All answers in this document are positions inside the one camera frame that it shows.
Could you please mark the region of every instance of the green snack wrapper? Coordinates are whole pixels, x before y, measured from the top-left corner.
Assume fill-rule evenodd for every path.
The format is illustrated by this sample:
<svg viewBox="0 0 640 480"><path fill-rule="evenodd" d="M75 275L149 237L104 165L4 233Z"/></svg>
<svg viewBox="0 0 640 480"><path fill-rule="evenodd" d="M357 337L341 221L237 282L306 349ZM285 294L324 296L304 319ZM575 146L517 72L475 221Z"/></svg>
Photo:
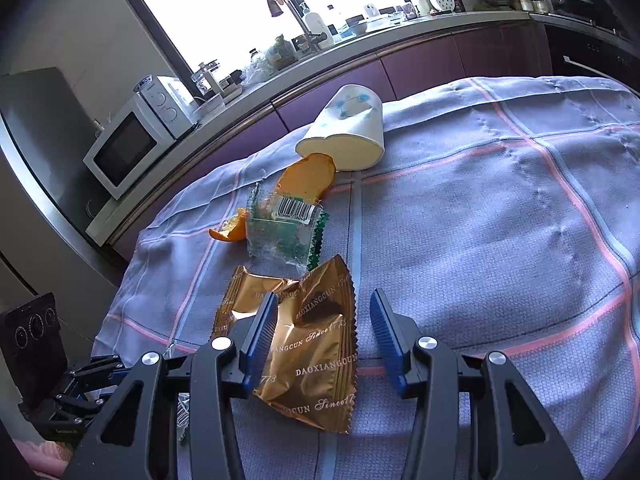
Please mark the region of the green snack wrapper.
<svg viewBox="0 0 640 480"><path fill-rule="evenodd" d="M293 264L300 273L318 266L329 219L321 205L267 192L261 182L249 193L246 240L250 256Z"/></svg>

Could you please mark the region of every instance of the kitchen counter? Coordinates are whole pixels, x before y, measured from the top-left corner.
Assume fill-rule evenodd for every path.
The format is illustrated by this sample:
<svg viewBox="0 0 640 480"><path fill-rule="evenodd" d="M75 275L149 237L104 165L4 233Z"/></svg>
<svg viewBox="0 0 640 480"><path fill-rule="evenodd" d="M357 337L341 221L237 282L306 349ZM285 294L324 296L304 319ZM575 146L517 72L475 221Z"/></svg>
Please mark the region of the kitchen counter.
<svg viewBox="0 0 640 480"><path fill-rule="evenodd" d="M114 233L139 204L156 190L167 177L202 146L215 142L231 126L260 110L290 89L306 80L356 58L366 57L385 47L407 42L412 38L455 28L472 28L491 22L529 20L526 12L491 11L460 12L443 16L418 18L390 28L375 31L330 49L283 70L266 83L245 90L225 108L207 117L189 135L174 144L146 174L119 200L110 199L87 228L87 234L98 244L111 242Z"/></svg>

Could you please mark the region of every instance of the purple cabinet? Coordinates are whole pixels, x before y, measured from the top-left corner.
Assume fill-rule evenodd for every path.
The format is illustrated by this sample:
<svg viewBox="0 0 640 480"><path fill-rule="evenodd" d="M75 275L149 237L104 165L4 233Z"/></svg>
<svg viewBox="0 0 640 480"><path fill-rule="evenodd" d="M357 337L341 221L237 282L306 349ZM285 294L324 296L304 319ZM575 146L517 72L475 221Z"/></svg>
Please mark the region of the purple cabinet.
<svg viewBox="0 0 640 480"><path fill-rule="evenodd" d="M382 64L398 99L465 76L451 36L389 54Z"/></svg>
<svg viewBox="0 0 640 480"><path fill-rule="evenodd" d="M382 63L379 60L375 60L359 68L349 70L296 97L293 101L289 101L279 107L278 113L289 131L292 132L296 128L316 120L318 114L335 93L342 86L348 84L366 86L378 94L383 103L396 100Z"/></svg>
<svg viewBox="0 0 640 480"><path fill-rule="evenodd" d="M257 123L252 124L252 126L249 126L237 134L199 164L191 168L180 180L167 189L124 231L122 236L116 240L113 247L118 251L120 256L129 262L133 256L140 231L151 224L161 209L167 205L178 192L210 173L214 168L228 162L233 162L234 160L245 158L267 147L275 140L284 137L287 133L288 131L285 125L276 112L272 112L260 119Z"/></svg>
<svg viewBox="0 0 640 480"><path fill-rule="evenodd" d="M504 25L500 28L507 51L509 75L551 75L551 55L541 23Z"/></svg>
<svg viewBox="0 0 640 480"><path fill-rule="evenodd" d="M500 27L480 28L453 36L465 76L511 75L507 48Z"/></svg>

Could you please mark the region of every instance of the orange peel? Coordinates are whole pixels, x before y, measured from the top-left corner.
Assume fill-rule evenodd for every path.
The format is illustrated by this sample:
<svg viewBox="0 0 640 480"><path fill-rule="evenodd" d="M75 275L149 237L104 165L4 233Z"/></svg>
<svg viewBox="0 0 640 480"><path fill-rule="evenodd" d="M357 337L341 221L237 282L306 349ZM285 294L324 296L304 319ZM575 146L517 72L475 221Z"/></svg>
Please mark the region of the orange peel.
<svg viewBox="0 0 640 480"><path fill-rule="evenodd" d="M289 166L278 180L274 194L317 203L335 178L334 160L324 153L310 153Z"/></svg>
<svg viewBox="0 0 640 480"><path fill-rule="evenodd" d="M238 208L238 212L225 220L219 231L209 229L209 236L221 242L239 242L246 238L246 209Z"/></svg>

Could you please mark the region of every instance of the gold snack wrapper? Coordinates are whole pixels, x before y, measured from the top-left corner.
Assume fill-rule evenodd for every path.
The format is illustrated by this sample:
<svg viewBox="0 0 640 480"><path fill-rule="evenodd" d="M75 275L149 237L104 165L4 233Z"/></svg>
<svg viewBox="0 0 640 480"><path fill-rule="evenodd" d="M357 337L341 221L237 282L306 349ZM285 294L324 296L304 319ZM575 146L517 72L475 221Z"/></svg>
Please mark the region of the gold snack wrapper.
<svg viewBox="0 0 640 480"><path fill-rule="evenodd" d="M339 254L300 281L236 267L216 312L213 336L252 316L265 293L278 295L278 322L260 385L268 405L334 433L348 433L356 395L355 297Z"/></svg>

